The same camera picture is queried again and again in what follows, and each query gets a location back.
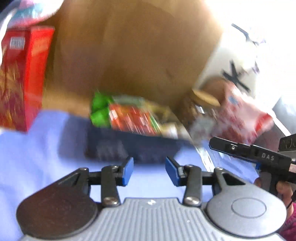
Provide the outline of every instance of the maroon sleeve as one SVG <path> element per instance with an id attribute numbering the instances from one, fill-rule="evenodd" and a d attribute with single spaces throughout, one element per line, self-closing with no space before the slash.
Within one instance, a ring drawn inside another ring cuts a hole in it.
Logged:
<path id="1" fill-rule="evenodd" d="M 296 204 L 293 203 L 293 206 L 293 214 L 287 219 L 279 232 L 279 234 L 287 241 L 296 240 Z"/>

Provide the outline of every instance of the white barcode label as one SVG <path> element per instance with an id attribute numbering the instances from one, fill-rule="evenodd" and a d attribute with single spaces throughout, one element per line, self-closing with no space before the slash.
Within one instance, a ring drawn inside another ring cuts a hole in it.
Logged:
<path id="1" fill-rule="evenodd" d="M 10 39 L 10 49 L 24 49 L 25 47 L 25 38 L 24 37 L 12 37 Z"/>

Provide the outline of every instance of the human hand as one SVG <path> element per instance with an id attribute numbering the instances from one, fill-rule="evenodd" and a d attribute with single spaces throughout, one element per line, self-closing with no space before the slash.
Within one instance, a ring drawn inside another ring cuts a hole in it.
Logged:
<path id="1" fill-rule="evenodd" d="M 255 181 L 254 181 L 254 184 L 257 186 L 257 187 L 262 187 L 262 181 L 260 178 L 257 178 Z M 283 203 L 285 204 L 285 206 L 288 206 L 289 203 L 292 201 L 291 199 L 291 196 L 293 195 L 293 191 L 292 191 L 292 188 L 291 188 L 291 185 L 288 183 L 288 182 L 283 182 L 283 181 L 279 181 L 277 184 L 276 184 L 276 190 L 279 194 L 281 194 L 283 196 Z M 294 206 L 291 205 L 288 210 L 287 210 L 287 218 L 286 220 L 293 214 L 294 212 Z"/>

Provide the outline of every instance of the pink package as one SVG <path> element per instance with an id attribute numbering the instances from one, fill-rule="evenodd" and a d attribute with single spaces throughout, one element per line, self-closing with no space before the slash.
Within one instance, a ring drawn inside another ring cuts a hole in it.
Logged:
<path id="1" fill-rule="evenodd" d="M 224 92 L 212 136 L 250 145 L 272 128 L 273 118 L 256 107 L 254 99 L 242 94 L 232 82 L 225 83 Z"/>

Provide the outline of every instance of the jar lid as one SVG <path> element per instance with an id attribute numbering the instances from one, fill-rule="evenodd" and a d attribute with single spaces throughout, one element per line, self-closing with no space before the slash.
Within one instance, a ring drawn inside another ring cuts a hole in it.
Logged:
<path id="1" fill-rule="evenodd" d="M 202 107 L 215 109 L 220 107 L 219 101 L 212 95 L 200 91 L 200 90 L 192 90 L 190 92 L 190 99 L 195 103 Z"/>

